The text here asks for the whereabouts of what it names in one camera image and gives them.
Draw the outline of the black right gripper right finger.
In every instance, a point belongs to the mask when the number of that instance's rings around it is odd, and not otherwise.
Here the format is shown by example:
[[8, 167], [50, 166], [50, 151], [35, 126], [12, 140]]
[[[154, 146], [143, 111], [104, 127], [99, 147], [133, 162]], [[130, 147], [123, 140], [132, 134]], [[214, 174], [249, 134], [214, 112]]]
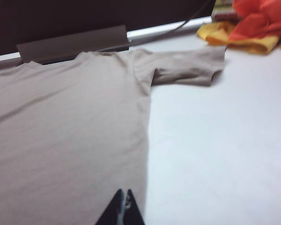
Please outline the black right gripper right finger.
[[127, 192], [127, 224], [145, 225], [131, 189], [129, 189]]

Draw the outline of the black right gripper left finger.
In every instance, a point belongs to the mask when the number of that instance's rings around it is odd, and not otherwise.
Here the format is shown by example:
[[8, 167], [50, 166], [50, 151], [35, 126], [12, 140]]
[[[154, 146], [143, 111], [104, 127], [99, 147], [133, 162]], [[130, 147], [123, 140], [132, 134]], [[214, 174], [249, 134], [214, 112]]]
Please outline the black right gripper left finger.
[[119, 189], [105, 208], [96, 225], [117, 225], [122, 213], [124, 192]]

